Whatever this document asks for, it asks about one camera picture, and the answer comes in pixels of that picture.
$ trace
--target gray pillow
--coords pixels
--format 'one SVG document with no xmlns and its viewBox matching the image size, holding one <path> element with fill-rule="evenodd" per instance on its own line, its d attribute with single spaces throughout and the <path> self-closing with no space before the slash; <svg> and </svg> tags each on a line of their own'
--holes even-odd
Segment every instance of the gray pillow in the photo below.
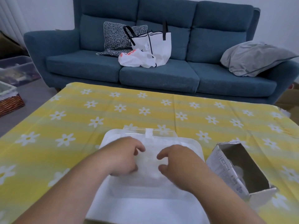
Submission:
<svg viewBox="0 0 299 224">
<path fill-rule="evenodd" d="M 226 50 L 220 62 L 236 76 L 255 77 L 295 57 L 298 55 L 285 48 L 264 42 L 247 41 Z"/>
<path fill-rule="evenodd" d="M 124 26 L 121 23 L 104 22 L 105 51 L 97 52 L 97 55 L 118 57 L 122 52 L 132 51 L 131 42 L 123 30 Z M 139 36 L 147 32 L 147 25 L 133 26 L 132 29 L 136 36 Z"/>
</svg>

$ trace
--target patterned throw pillow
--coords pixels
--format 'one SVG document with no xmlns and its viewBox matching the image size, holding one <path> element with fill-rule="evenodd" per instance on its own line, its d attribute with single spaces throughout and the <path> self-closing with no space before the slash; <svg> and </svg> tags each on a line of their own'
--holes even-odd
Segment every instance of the patterned throw pillow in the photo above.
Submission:
<svg viewBox="0 0 299 224">
<path fill-rule="evenodd" d="M 97 55 L 118 57 L 122 52 L 132 51 L 131 42 L 123 30 L 124 26 L 121 23 L 104 22 L 105 51 L 97 52 Z M 147 32 L 147 25 L 133 26 L 132 29 L 136 36 L 139 36 Z"/>
</svg>

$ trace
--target yellow tablecloth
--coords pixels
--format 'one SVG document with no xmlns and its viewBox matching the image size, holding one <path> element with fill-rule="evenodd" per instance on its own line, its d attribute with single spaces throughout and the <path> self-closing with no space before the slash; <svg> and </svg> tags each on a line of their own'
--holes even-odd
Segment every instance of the yellow tablecloth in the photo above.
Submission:
<svg viewBox="0 0 299 224">
<path fill-rule="evenodd" d="M 0 224 L 11 223 L 67 171 L 125 125 L 173 129 L 207 158 L 239 139 L 280 189 L 267 223 L 299 223 L 299 126 L 275 106 L 71 83 L 0 139 Z"/>
</svg>

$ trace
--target sofa armrest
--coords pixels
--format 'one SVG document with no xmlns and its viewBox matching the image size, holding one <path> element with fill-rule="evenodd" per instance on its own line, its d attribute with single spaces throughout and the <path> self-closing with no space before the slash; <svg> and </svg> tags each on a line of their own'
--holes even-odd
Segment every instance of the sofa armrest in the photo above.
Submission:
<svg viewBox="0 0 299 224">
<path fill-rule="evenodd" d="M 277 83 L 273 94 L 268 97 L 269 104 L 275 104 L 283 92 L 295 81 L 299 75 L 299 63 L 295 61 L 283 62 L 265 72 L 260 76 Z"/>
<path fill-rule="evenodd" d="M 76 52 L 80 49 L 78 29 L 31 31 L 24 34 L 24 41 L 37 71 L 48 86 L 51 86 L 53 76 L 47 70 L 46 58 Z"/>
</svg>

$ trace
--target hand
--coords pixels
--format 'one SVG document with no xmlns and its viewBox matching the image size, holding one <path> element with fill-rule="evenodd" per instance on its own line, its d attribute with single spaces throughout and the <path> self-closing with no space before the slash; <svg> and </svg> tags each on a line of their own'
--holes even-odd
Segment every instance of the hand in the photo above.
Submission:
<svg viewBox="0 0 299 224">
<path fill-rule="evenodd" d="M 128 174 L 138 170 L 134 156 L 138 155 L 138 149 L 145 151 L 144 145 L 132 137 L 119 138 L 99 150 L 107 159 L 109 174 L 113 176 Z"/>
<path fill-rule="evenodd" d="M 157 159 L 168 157 L 168 165 L 159 166 L 159 171 L 178 188 L 193 193 L 199 181 L 205 181 L 212 171 L 191 149 L 172 145 L 160 151 Z"/>
</svg>

